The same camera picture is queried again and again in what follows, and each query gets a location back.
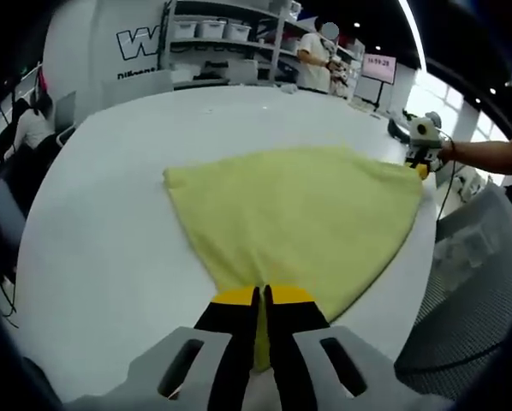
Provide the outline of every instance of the white wall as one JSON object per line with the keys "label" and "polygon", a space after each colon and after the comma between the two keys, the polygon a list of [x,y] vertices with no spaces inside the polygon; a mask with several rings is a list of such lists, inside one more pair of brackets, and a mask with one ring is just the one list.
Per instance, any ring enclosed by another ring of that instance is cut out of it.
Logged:
{"label": "white wall", "polygon": [[[83,95],[88,83],[88,50],[91,22],[97,0],[69,0],[53,15],[43,54],[43,74],[53,101],[78,92],[78,100],[88,100]],[[78,104],[80,114],[84,104]]]}
{"label": "white wall", "polygon": [[463,100],[458,122],[455,125],[452,139],[455,141],[471,141],[473,132],[477,128],[479,112],[473,108],[467,101]]}
{"label": "white wall", "polygon": [[[402,64],[397,64],[395,83],[384,84],[382,97],[379,100],[379,109],[400,114],[408,102],[408,96],[414,84],[416,71]],[[379,93],[380,81],[360,77],[355,89],[355,96],[376,101]]]}
{"label": "white wall", "polygon": [[163,0],[70,0],[54,14],[43,70],[56,102],[77,91],[76,122],[98,108],[103,81],[157,66]]}

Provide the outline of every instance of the computer monitor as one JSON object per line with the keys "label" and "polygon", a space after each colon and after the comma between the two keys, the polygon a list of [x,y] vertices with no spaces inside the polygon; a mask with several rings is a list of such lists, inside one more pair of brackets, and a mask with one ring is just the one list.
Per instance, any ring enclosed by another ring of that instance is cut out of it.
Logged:
{"label": "computer monitor", "polygon": [[395,82],[396,59],[394,57],[380,56],[379,54],[365,54],[362,63],[362,75],[384,83]]}

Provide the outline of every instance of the white shirt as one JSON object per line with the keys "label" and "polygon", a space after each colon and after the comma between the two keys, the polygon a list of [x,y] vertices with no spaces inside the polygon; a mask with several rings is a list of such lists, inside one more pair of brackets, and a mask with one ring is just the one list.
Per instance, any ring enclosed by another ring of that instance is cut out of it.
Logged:
{"label": "white shirt", "polygon": [[41,141],[53,133],[51,125],[41,113],[37,115],[35,111],[27,110],[18,119],[15,142],[5,153],[5,158],[9,158],[15,150],[20,148],[22,143],[26,143],[32,149],[37,148]]}
{"label": "white shirt", "polygon": [[[327,61],[330,53],[321,43],[321,38],[316,33],[305,34],[300,40],[298,51],[305,50],[319,60]],[[330,90],[330,71],[325,67],[302,63],[298,74],[298,86],[312,88],[321,92]]]}

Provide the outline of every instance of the yellow cloth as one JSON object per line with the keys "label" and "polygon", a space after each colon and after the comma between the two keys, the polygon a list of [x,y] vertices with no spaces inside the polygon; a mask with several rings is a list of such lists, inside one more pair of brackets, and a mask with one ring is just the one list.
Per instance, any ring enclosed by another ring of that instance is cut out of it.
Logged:
{"label": "yellow cloth", "polygon": [[[332,321],[395,256],[422,186],[405,166],[345,147],[260,152],[170,168],[165,184],[218,291],[296,285]],[[266,368],[265,318],[255,363]]]}

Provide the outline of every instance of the desk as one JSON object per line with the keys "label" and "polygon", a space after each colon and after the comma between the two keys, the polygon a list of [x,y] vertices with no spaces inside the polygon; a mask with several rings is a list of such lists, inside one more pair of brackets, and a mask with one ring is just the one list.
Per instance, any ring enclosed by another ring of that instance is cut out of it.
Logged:
{"label": "desk", "polygon": [[[20,349],[65,402],[107,392],[132,359],[195,324],[215,294],[164,191],[165,167],[346,144],[402,163],[405,148],[386,129],[384,119],[339,98],[250,86],[169,92],[90,116],[52,165],[27,219],[16,294]],[[433,184],[426,182],[401,252],[338,320],[391,359],[426,289]]]}

